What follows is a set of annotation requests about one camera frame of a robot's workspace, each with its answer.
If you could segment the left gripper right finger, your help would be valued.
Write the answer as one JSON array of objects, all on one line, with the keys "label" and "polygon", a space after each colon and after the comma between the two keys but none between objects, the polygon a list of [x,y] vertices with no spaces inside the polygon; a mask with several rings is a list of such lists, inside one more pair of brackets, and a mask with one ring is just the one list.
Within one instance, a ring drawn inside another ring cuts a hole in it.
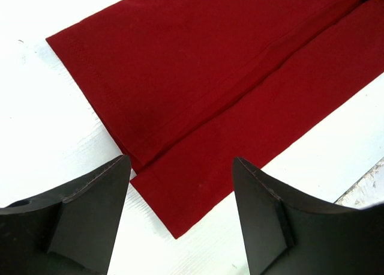
[{"label": "left gripper right finger", "polygon": [[251,274],[383,273],[383,205],[323,201],[240,157],[232,175]]}]

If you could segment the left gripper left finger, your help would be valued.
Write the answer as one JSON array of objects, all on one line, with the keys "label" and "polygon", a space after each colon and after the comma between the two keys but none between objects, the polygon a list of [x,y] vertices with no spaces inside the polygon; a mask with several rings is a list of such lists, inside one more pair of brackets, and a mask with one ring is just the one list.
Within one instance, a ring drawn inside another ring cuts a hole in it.
[{"label": "left gripper left finger", "polygon": [[107,274],[130,174],[118,156],[1,208],[1,274]]}]

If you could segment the red t shirt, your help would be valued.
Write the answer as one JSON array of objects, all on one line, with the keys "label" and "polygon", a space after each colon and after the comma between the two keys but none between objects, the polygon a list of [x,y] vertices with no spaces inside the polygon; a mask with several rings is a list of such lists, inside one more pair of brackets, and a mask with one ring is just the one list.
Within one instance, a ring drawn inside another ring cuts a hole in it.
[{"label": "red t shirt", "polygon": [[383,72],[383,0],[122,0],[47,39],[173,237]]}]

